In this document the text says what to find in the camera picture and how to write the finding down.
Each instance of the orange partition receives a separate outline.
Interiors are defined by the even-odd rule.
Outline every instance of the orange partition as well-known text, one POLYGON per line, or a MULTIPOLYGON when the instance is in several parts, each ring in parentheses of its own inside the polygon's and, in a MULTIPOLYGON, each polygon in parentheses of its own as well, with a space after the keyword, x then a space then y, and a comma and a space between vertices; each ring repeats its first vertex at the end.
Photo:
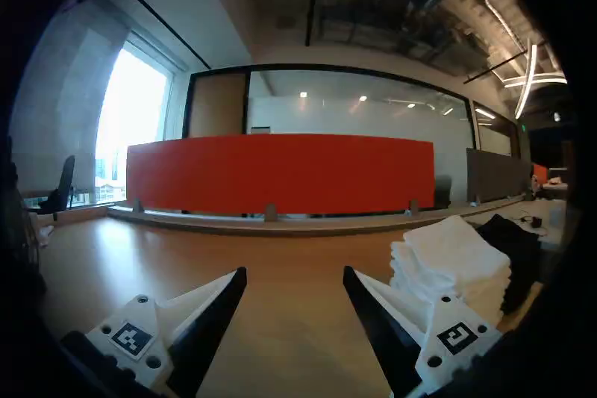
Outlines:
POLYGON ((433 143, 331 134, 200 137, 129 146, 127 199, 218 214, 365 213, 434 204, 433 143))
POLYGON ((539 185, 547 183, 547 168, 533 163, 533 174, 537 176, 539 185))

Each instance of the folded towel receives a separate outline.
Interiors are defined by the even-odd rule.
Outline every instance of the folded towel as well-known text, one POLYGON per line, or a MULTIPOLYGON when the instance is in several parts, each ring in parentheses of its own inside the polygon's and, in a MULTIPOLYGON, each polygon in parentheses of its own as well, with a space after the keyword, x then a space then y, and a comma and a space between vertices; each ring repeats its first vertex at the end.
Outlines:
POLYGON ((457 287, 491 279, 510 266, 510 259, 491 247, 460 216, 407 231, 404 241, 422 267, 457 287))
MULTIPOLYGON (((394 270, 394 276, 390 280, 390 287, 397 290, 402 290, 408 293, 412 293, 414 296, 420 298, 423 301, 434 303, 441 295, 430 297, 423 289, 418 287, 415 283, 409 283, 402 271, 398 268, 394 270)), ((501 311, 501 304, 504 301, 504 290, 503 285, 495 285, 485 290, 485 293, 478 294, 472 299, 461 297, 469 308, 471 308, 477 315, 488 322, 492 326, 497 326, 502 317, 504 316, 501 311)))
POLYGON ((468 284, 456 284, 454 280, 446 276, 423 268, 413 250, 406 243, 394 242, 391 247, 393 260, 390 262, 390 266, 395 272, 404 276, 404 280, 412 289, 417 290, 417 296, 429 302, 435 301, 442 295, 456 295, 462 299, 472 299, 489 287, 505 289, 510 284, 509 267, 504 267, 488 279, 468 284))

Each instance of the curved led light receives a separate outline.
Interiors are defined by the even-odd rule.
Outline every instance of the curved led light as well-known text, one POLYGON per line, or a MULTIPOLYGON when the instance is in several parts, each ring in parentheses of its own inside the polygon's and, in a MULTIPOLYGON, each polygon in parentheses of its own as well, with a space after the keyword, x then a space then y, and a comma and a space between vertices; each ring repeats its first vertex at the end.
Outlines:
POLYGON ((522 92, 520 92, 520 98, 518 100, 518 105, 516 106, 516 113, 514 115, 516 119, 520 118, 520 115, 522 115, 522 111, 527 103, 528 94, 531 91, 533 77, 535 75, 535 64, 537 63, 537 45, 531 45, 529 51, 531 52, 531 56, 529 57, 527 64, 527 80, 525 82, 525 86, 522 88, 522 92))

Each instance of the glass wall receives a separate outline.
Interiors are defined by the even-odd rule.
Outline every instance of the glass wall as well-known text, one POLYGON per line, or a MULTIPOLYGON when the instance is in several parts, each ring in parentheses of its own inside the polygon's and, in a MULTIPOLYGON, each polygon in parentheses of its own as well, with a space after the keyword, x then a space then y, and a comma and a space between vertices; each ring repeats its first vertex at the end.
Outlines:
POLYGON ((430 141, 436 186, 447 185, 451 204, 461 205, 466 203, 466 149, 474 147, 467 104, 431 88, 370 75, 253 72, 247 129, 430 141))
POLYGON ((475 103, 481 150, 520 158, 516 125, 503 116, 475 103))

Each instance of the bright window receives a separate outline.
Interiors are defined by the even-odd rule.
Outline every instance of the bright window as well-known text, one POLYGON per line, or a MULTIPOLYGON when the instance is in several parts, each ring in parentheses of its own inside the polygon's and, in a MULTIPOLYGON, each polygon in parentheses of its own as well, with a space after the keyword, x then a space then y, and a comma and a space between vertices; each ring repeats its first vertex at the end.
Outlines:
POLYGON ((96 202, 126 199, 130 145, 163 139, 172 73, 130 43, 120 51, 99 117, 96 202))

